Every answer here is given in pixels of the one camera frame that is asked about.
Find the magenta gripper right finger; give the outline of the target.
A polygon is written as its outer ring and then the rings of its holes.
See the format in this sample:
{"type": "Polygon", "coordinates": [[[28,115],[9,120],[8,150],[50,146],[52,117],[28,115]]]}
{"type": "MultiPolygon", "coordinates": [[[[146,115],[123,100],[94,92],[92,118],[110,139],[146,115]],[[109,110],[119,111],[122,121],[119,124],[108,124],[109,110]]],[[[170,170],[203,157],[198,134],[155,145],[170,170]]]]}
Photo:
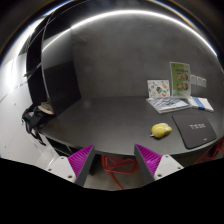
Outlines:
{"type": "Polygon", "coordinates": [[[157,154],[139,144],[134,146],[134,154],[146,184],[183,169],[183,166],[172,156],[157,154]]]}

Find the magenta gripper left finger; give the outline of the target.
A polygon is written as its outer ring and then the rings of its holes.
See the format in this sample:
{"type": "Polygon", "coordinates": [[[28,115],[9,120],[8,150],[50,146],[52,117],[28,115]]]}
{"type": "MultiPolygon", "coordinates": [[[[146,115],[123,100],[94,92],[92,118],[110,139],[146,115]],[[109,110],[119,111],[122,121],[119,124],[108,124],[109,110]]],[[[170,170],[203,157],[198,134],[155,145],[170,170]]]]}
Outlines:
{"type": "Polygon", "coordinates": [[[83,187],[95,157],[93,145],[87,146],[69,157],[60,156],[46,170],[56,176],[83,187]]]}

